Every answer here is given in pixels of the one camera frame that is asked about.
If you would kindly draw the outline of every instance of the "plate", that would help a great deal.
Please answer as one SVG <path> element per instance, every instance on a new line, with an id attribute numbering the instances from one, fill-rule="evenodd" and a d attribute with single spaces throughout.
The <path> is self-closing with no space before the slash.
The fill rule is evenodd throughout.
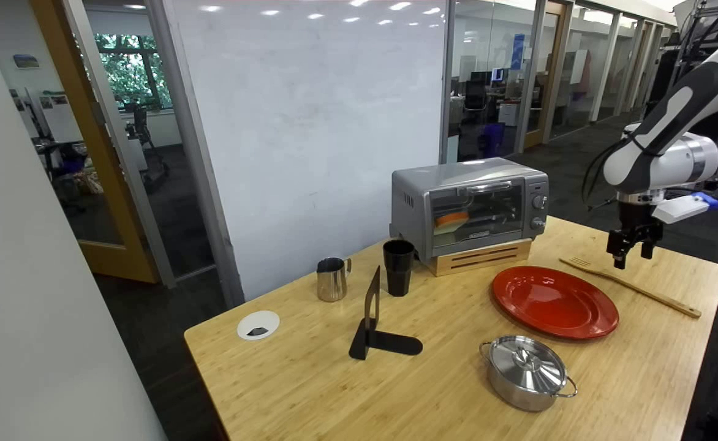
<path id="1" fill-rule="evenodd" d="M 546 266 L 513 266 L 491 285 L 497 304 L 560 337 L 601 337 L 621 325 L 617 305 L 594 285 Z"/>

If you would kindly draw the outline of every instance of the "toaster oven door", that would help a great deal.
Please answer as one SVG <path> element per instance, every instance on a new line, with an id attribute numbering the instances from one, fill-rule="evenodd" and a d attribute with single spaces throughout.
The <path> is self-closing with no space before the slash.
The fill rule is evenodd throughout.
<path id="1" fill-rule="evenodd" d="M 523 179 L 431 193 L 431 254 L 517 240 L 523 215 Z"/>

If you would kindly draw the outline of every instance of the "wooden stick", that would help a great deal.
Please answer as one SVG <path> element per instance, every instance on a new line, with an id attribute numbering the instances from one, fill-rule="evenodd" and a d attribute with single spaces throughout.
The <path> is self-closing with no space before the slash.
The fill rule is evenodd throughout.
<path id="1" fill-rule="evenodd" d="M 669 305 L 669 308 L 677 308 L 677 310 L 687 314 L 687 316 L 691 316 L 691 318 L 699 318 L 699 316 L 701 316 L 699 308 L 693 308 L 693 305 L 688 305 L 688 304 L 682 304 L 679 299 L 671 299 L 671 296 L 664 296 L 664 293 L 654 293 L 654 292 L 639 288 L 639 286 L 635 286 L 635 285 L 627 285 L 626 278 L 617 278 L 617 276 L 614 276 L 614 275 L 606 275 L 606 271 L 599 271 L 599 270 L 590 270 L 590 266 L 584 266 L 584 265 L 577 265 L 577 261 L 562 260 L 562 256 L 560 256 L 560 261 L 565 261 L 565 265 L 568 265 L 568 266 L 577 266 L 579 271 L 586 271 L 586 275 L 594 275 L 594 276 L 610 278 L 610 282 L 616 282 L 616 285 L 621 285 L 621 286 L 626 286 L 626 288 L 632 288 L 632 292 L 637 292 L 637 293 L 642 293 L 642 296 L 648 296 L 648 299 L 654 299 L 654 300 L 659 300 L 659 304 L 664 304 L 664 305 Z"/>

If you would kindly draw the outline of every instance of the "wooden table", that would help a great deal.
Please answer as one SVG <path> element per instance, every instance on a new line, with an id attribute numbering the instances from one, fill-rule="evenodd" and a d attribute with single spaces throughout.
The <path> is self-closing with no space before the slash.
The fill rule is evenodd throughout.
<path id="1" fill-rule="evenodd" d="M 610 270 L 606 233 L 549 218 L 530 265 L 560 256 Z M 488 296 L 497 270 L 431 276 L 416 270 L 407 296 L 386 293 L 381 329 L 425 341 L 416 357 L 371 349 L 349 357 L 363 296 L 382 260 L 381 244 L 354 256 L 352 292 L 323 304 L 315 275 L 186 330 L 186 342 L 236 441 L 258 439 L 682 439 L 718 305 L 718 265 L 654 250 L 616 271 L 696 308 L 693 321 L 610 282 L 601 286 L 621 308 L 621 329 L 601 341 L 560 341 L 506 316 Z M 283 325 L 266 341 L 240 341 L 236 325 L 252 310 L 277 310 Z M 525 334 L 552 346 L 579 383 L 579 397 L 544 413 L 500 402 L 484 379 L 479 346 Z"/>

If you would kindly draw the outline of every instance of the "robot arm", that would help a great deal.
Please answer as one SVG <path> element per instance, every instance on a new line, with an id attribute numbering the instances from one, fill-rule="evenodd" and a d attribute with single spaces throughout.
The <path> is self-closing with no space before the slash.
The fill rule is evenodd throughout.
<path id="1" fill-rule="evenodd" d="M 630 124 L 624 144 L 606 158 L 603 175 L 617 189 L 624 220 L 624 229 L 609 237 L 616 266 L 626 266 L 626 254 L 635 242 L 644 244 L 642 256 L 652 256 L 664 222 L 709 209 L 696 195 L 664 198 L 664 191 L 717 174 L 717 141 L 687 133 L 713 113 L 718 113 L 718 51 L 687 74 L 639 124 Z"/>

